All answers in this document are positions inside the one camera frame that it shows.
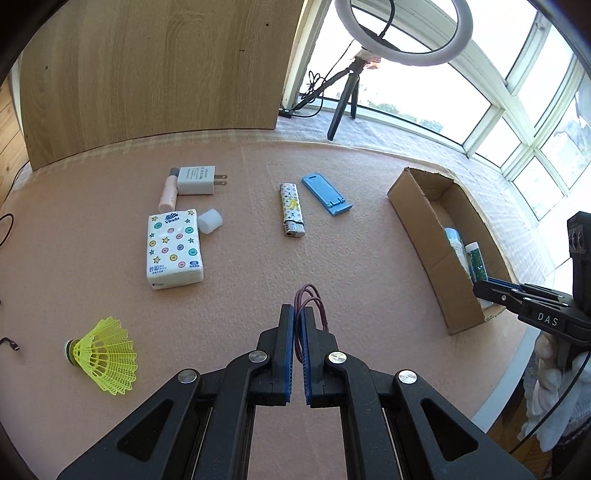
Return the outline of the right white gloved hand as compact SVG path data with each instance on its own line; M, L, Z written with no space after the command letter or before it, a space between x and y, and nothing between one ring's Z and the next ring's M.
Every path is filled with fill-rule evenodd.
M526 421L518 438L528 435L551 410L562 402L535 433L542 452L560 442L574 440L590 427L590 361L587 352L572 360L566 370L557 364L558 340L541 332L523 377Z

